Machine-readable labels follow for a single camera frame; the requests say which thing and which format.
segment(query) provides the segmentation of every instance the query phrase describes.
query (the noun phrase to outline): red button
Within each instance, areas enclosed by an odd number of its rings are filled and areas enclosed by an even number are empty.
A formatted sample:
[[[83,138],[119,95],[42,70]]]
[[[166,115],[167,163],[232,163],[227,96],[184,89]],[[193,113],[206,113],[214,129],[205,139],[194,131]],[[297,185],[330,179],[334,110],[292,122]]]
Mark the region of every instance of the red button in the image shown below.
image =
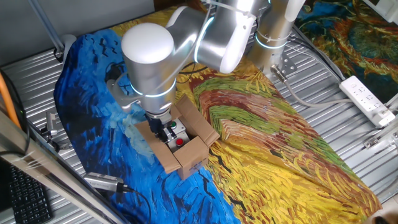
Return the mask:
[[[177,144],[177,146],[182,146],[184,144],[184,140],[177,139],[177,140],[175,140],[175,143]]]

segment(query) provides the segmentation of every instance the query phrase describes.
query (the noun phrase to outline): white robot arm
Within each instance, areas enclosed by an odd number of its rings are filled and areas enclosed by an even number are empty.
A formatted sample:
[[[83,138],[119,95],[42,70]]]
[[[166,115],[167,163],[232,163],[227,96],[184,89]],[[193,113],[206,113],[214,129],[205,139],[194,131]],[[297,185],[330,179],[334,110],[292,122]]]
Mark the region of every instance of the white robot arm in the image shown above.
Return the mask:
[[[169,128],[169,108],[175,96],[175,76],[185,64],[193,61],[222,73],[232,72],[243,56],[262,4],[261,0],[208,2],[218,5],[213,17],[184,6],[174,12],[166,27],[145,23],[125,33],[121,47],[135,96],[124,95],[117,85],[118,80],[107,82],[111,94],[124,110],[129,111],[133,103],[139,102],[146,111],[152,132],[164,142],[168,138],[165,132],[169,129],[173,133]],[[280,44],[283,45],[277,50],[283,50],[286,40],[279,39],[290,33],[303,2],[272,0],[271,9],[261,18],[258,29],[261,36],[257,36],[249,55],[259,68],[268,66],[271,58],[266,55],[273,53],[266,52],[274,51]]]

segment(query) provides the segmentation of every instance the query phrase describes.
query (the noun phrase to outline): power outlet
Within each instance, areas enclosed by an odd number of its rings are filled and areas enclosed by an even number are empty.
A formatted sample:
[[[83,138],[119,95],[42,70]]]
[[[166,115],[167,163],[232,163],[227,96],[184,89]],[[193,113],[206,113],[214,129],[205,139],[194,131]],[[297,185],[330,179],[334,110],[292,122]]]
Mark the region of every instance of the power outlet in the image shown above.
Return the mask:
[[[391,111],[355,76],[341,82],[340,89],[378,128],[387,125],[395,118]]]

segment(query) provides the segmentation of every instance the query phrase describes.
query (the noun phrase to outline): cardboard box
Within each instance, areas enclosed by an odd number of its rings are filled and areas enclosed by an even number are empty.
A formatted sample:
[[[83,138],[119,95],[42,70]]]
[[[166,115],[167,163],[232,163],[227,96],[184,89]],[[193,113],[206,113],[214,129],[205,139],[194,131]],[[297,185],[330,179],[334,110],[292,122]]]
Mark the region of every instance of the cardboard box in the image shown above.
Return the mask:
[[[167,174],[177,170],[185,180],[208,163],[209,147],[220,137],[186,95],[171,107],[172,119],[179,118],[191,141],[175,153],[150,131],[147,121],[136,124]]]

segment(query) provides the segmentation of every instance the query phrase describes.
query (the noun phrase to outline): keyboard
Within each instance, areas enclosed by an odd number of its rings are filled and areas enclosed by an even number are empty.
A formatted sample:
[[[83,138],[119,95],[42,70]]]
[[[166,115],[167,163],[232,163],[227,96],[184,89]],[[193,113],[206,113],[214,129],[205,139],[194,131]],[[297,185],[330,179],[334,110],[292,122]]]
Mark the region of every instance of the keyboard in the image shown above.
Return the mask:
[[[51,220],[52,211],[44,186],[15,166],[10,169],[9,190],[16,223],[39,224]]]

